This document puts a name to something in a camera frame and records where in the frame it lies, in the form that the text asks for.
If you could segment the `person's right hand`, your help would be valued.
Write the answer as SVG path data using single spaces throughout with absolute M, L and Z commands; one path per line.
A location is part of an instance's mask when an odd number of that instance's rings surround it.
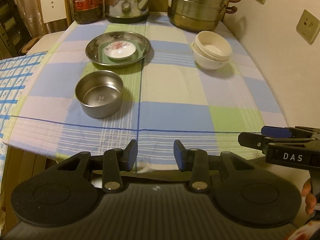
M 302 197 L 305 198 L 305 211 L 307 215 L 311 215 L 314 210 L 315 206 L 317 204 L 317 199 L 316 197 L 311 193 L 312 190 L 312 185 L 311 185 L 311 179 L 308 179 L 302 188 L 301 195 Z

